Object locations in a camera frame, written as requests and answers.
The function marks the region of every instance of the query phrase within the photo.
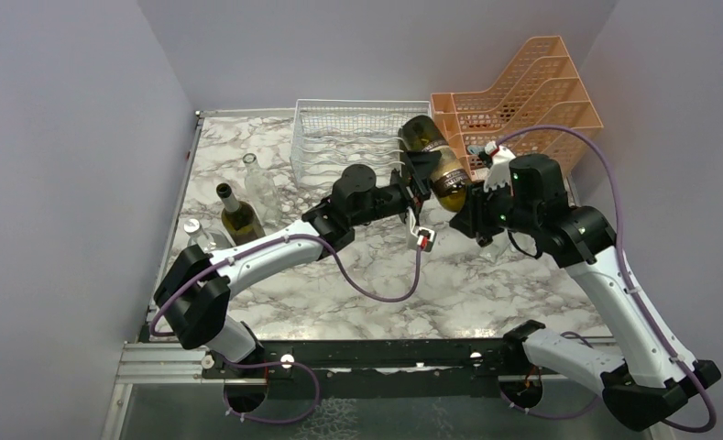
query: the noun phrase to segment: white cap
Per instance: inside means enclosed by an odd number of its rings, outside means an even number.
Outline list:
[[[183,224],[183,231],[185,231],[186,234],[190,236],[199,232],[200,229],[202,229],[202,224],[199,223],[199,220],[195,218],[190,218],[186,220],[186,223]]]

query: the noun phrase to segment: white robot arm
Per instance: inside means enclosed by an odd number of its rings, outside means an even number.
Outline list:
[[[622,351],[622,356],[602,353],[529,321],[504,335],[506,365],[520,370],[536,365],[564,374],[601,395],[615,417],[633,430],[656,424],[684,406],[696,394],[691,378],[704,388],[720,379],[713,362],[696,359],[679,342],[632,274],[634,286],[626,284],[614,230],[599,211],[569,206],[557,162],[538,154],[515,158],[493,144],[479,153],[491,168],[489,181],[467,188],[464,208],[450,227],[481,246],[505,230],[533,237],[583,288]],[[403,175],[392,172],[391,184],[383,188],[374,185],[371,169],[353,165],[329,197],[276,234],[212,255],[188,247],[154,295],[162,307],[159,313],[184,348],[204,345],[230,362],[247,363],[258,342],[249,328],[226,316],[228,302],[242,290],[324,258],[354,239],[354,226],[392,215],[408,213],[412,248],[431,248],[433,231],[418,226],[417,215],[430,196],[427,176],[438,154],[402,155]],[[653,323],[677,358],[669,355]]]

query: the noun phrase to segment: clear glass bottle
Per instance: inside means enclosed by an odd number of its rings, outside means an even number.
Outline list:
[[[232,243],[223,232],[205,229],[202,227],[202,222],[195,218],[189,218],[183,223],[183,231],[189,235],[187,246],[199,245],[204,252],[229,249],[232,246]]]
[[[283,209],[272,174],[261,168],[255,154],[247,153],[242,161],[247,168],[245,189],[248,200],[256,208],[262,222],[276,225],[283,218]]]

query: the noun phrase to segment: brown glass bottle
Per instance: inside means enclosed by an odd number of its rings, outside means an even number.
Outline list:
[[[466,201],[466,187],[471,184],[458,157],[447,145],[442,132],[427,115],[415,116],[399,130],[405,148],[411,151],[439,151],[442,158],[430,180],[432,190],[442,207],[457,213]]]
[[[238,201],[232,194],[232,187],[228,183],[221,183],[215,187],[215,193],[224,203],[224,210],[221,212],[221,223],[231,236],[235,245],[240,246],[257,238],[262,238],[264,228],[258,221],[258,216],[253,207],[245,202]]]

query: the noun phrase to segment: bottle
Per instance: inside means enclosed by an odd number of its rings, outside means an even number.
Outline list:
[[[189,235],[188,246],[199,245],[203,252],[229,249],[232,246],[223,232],[205,229],[202,227],[202,223],[195,218],[186,220],[183,224],[183,231]]]
[[[444,209],[454,213],[461,211],[466,201],[466,187],[472,181],[433,120],[427,115],[415,116],[402,126],[399,137],[408,150],[442,153],[439,164],[429,176],[432,189]]]
[[[237,246],[244,245],[257,238],[262,238],[264,228],[258,221],[256,211],[249,204],[238,201],[232,194],[232,187],[228,183],[221,183],[215,187],[215,193],[224,203],[221,212],[221,223]]]
[[[261,168],[255,154],[247,153],[242,161],[247,169],[245,189],[258,218],[264,223],[276,225],[282,220],[283,211],[275,180],[269,171]]]

